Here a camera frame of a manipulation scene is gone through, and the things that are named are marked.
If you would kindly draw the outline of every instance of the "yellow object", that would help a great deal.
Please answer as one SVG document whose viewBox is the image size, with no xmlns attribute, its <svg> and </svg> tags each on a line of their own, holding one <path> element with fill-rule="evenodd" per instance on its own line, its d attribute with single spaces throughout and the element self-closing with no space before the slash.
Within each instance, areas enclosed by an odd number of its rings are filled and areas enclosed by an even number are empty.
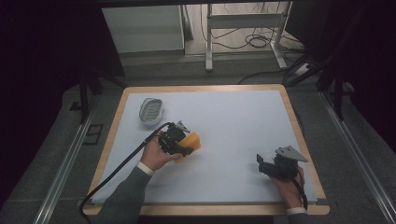
<svg viewBox="0 0 396 224">
<path fill-rule="evenodd" d="M 183 140 L 181 140 L 178 144 L 181 145 L 182 147 L 191 147 L 191 148 L 193 148 L 194 149 L 193 152 L 195 152 L 196 150 L 198 150 L 201 147 L 201 142 L 200 142 L 199 136 L 196 133 L 190 133 Z M 187 155 L 185 157 L 182 157 L 180 159 L 174 160 L 174 162 L 175 163 L 181 163 L 182 161 L 186 160 L 187 157 L 189 157 L 189 155 Z"/>
</svg>

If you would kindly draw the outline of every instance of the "gray sleeve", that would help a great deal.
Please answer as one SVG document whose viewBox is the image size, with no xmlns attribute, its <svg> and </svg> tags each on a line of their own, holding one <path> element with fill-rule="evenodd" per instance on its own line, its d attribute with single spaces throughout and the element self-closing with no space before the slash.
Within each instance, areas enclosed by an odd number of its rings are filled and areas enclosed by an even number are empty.
<svg viewBox="0 0 396 224">
<path fill-rule="evenodd" d="M 298 213 L 294 215 L 288 216 L 289 224 L 306 224 L 308 222 L 308 214 L 307 213 Z"/>
<path fill-rule="evenodd" d="M 136 223 L 145 201 L 145 189 L 151 176 L 135 167 L 108 197 L 92 223 Z"/>
</svg>

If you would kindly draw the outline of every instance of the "white wall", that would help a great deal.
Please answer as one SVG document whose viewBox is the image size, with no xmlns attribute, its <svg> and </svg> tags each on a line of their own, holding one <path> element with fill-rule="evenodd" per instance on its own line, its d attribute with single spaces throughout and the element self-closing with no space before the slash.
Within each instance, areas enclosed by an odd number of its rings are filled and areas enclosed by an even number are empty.
<svg viewBox="0 0 396 224">
<path fill-rule="evenodd" d="M 184 49 L 179 6 L 102 10 L 118 53 Z"/>
</svg>

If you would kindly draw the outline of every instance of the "white shirt cuff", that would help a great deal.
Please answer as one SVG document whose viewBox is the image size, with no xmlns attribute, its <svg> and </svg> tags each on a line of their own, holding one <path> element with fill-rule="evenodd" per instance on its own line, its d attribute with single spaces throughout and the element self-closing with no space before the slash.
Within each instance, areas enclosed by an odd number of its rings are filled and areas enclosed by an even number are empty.
<svg viewBox="0 0 396 224">
<path fill-rule="evenodd" d="M 147 175 L 154 175 L 154 171 L 148 168 L 147 165 L 143 164 L 141 161 L 136 166 Z"/>
<path fill-rule="evenodd" d="M 305 208 L 303 208 L 303 207 L 295 207 L 295 208 L 289 208 L 289 209 L 286 210 L 286 214 L 288 216 L 299 214 L 299 213 L 306 213 Z"/>
</svg>

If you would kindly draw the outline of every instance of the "hand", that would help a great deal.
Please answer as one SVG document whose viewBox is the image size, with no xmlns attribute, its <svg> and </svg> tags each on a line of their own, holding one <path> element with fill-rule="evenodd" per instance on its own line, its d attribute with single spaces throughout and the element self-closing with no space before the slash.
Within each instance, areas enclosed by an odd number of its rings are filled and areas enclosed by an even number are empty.
<svg viewBox="0 0 396 224">
<path fill-rule="evenodd" d="M 145 164 L 152 171 L 161 169 L 167 162 L 179 159 L 183 155 L 181 153 L 176 153 L 173 155 L 166 154 L 158 143 L 158 136 L 161 135 L 163 131 L 157 132 L 157 134 L 151 138 L 151 140 L 146 144 L 143 151 L 142 158 L 140 161 Z"/>
<path fill-rule="evenodd" d="M 298 174 L 295 177 L 297 183 L 304 186 L 304 170 L 300 166 L 298 167 Z M 279 190 L 280 196 L 285 201 L 286 208 L 302 207 L 300 192 L 294 186 L 291 180 L 278 179 L 270 176 L 271 179 L 276 183 L 277 189 Z"/>
</svg>

